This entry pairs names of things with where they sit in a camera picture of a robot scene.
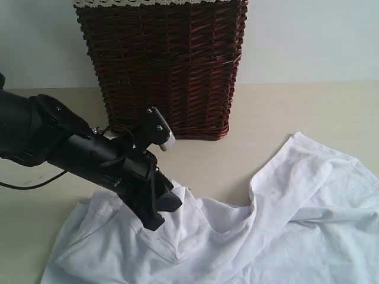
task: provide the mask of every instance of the table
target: table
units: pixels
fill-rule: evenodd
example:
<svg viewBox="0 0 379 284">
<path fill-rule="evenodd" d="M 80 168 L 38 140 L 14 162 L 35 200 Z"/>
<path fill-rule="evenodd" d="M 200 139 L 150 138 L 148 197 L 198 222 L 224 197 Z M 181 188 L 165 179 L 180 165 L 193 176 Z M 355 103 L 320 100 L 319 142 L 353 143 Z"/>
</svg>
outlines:
<svg viewBox="0 0 379 284">
<path fill-rule="evenodd" d="M 48 93 L 92 125 L 106 124 L 98 89 L 12 91 Z M 227 137 L 181 140 L 169 152 L 152 151 L 163 173 L 195 196 L 236 205 L 248 204 L 249 180 L 297 130 L 359 158 L 379 176 L 378 94 L 379 82 L 237 85 Z M 27 169 L 0 161 L 0 180 L 15 185 L 59 172 L 47 164 Z M 71 174 L 33 191 L 0 188 L 0 283 L 39 283 L 65 219 L 79 199 L 99 190 Z"/>
</svg>

